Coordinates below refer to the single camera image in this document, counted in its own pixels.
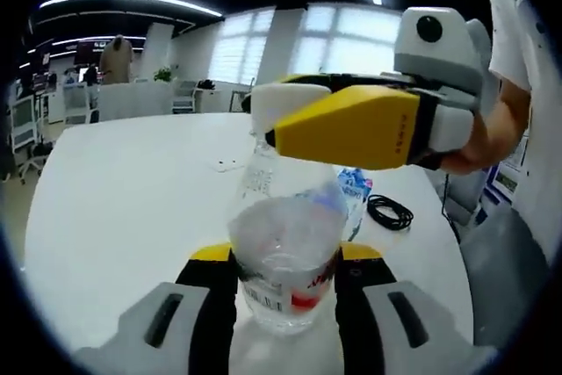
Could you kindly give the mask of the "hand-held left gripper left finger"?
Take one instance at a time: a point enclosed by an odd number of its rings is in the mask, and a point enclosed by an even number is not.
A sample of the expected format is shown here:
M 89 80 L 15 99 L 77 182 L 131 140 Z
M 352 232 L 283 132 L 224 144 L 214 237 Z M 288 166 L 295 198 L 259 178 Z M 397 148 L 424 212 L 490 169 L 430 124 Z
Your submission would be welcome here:
M 236 322 L 237 269 L 230 243 L 195 252 L 119 317 L 118 329 L 75 361 L 91 374 L 226 374 Z

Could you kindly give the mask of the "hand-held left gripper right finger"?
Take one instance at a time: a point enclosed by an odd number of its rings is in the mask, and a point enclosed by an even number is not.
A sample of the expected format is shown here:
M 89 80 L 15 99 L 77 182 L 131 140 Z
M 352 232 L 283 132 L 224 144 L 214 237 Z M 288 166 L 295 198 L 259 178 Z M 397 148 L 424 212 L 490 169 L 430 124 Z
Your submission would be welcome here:
M 380 254 L 342 242 L 335 257 L 335 320 L 347 374 L 483 374 L 497 356 L 455 327 L 449 310 Z

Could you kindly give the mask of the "person's right hand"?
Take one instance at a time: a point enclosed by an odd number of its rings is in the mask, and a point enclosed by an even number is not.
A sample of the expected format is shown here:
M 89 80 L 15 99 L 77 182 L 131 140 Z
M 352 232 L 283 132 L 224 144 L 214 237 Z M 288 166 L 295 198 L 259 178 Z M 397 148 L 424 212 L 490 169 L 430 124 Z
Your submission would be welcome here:
M 440 169 L 451 174 L 466 175 L 497 164 L 513 149 L 502 135 L 500 133 L 500 137 L 496 138 L 495 133 L 489 131 L 482 116 L 477 113 L 469 140 L 459 150 L 447 153 L 441 161 Z

